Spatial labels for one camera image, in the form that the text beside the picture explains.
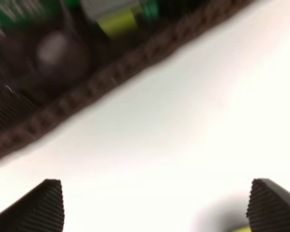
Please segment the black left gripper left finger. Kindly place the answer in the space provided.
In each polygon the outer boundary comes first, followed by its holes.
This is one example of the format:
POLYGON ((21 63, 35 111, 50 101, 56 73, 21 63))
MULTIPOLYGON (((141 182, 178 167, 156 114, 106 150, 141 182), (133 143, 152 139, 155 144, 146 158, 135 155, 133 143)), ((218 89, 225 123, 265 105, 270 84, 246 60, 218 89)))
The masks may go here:
POLYGON ((0 232, 61 232, 64 204, 61 181, 46 179, 0 212, 0 232))

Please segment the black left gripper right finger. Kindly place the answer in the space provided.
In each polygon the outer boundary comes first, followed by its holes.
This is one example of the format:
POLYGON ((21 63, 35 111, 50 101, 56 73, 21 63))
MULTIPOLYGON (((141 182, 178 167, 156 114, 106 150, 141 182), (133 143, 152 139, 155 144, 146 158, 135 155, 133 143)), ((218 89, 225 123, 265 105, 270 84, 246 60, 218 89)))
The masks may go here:
POLYGON ((252 232, 290 232, 290 192, 271 179, 254 179, 246 217, 252 232))

